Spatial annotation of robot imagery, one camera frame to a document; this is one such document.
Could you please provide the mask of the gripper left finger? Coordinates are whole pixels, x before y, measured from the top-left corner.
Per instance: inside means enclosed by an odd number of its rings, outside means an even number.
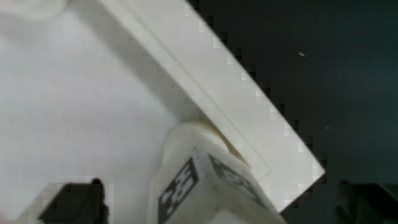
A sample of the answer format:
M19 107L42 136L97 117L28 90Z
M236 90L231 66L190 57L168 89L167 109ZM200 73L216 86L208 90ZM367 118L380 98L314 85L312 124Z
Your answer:
M110 224L104 184L49 183L10 224Z

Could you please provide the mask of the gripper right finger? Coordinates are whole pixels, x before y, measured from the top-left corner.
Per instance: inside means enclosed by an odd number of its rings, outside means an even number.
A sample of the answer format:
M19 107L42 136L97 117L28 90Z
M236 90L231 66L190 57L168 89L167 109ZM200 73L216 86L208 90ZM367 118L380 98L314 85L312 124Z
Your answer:
M337 184L335 224L398 224L398 184Z

